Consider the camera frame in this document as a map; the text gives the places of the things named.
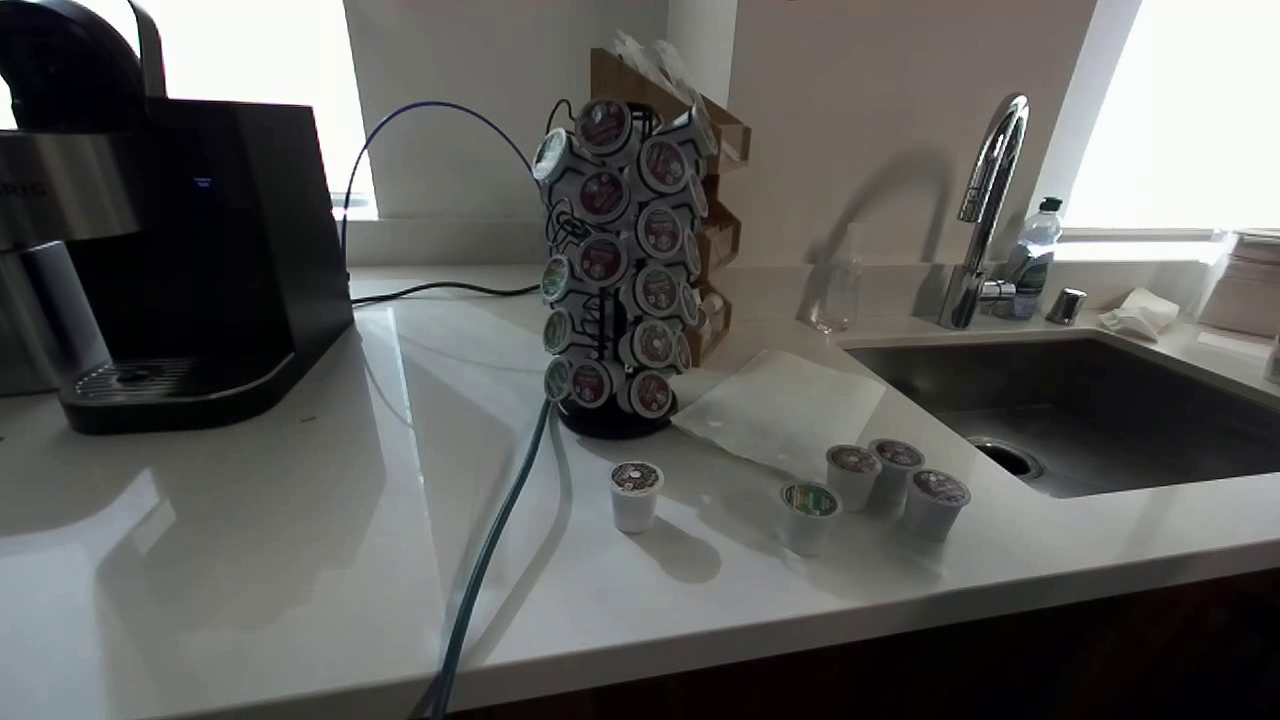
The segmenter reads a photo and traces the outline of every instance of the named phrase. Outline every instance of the kitchen sink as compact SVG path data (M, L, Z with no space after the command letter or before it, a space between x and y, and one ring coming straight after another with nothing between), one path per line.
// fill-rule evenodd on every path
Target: kitchen sink
M1280 473L1280 400L1107 337L851 348L1048 497Z

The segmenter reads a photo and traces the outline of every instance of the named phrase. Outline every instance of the quartz countertop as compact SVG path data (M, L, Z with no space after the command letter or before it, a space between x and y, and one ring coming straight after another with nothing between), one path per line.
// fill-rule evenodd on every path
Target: quartz countertop
M763 348L876 388L851 440L914 440L972 489L947 545L841 514L802 561L782 545L787 475L678 429L604 444L552 424L460 706L1280 567L1280 473L1054 499L772 307L768 271L724 293L750 302L682 400ZM0 400L0 715L404 715L536 424L541 323L541 298L464 293L361 307L273 411L213 431L75 434L51 395ZM1275 390L1259 340L1182 329L1157 353ZM646 537L610 514L621 460L669 473Z

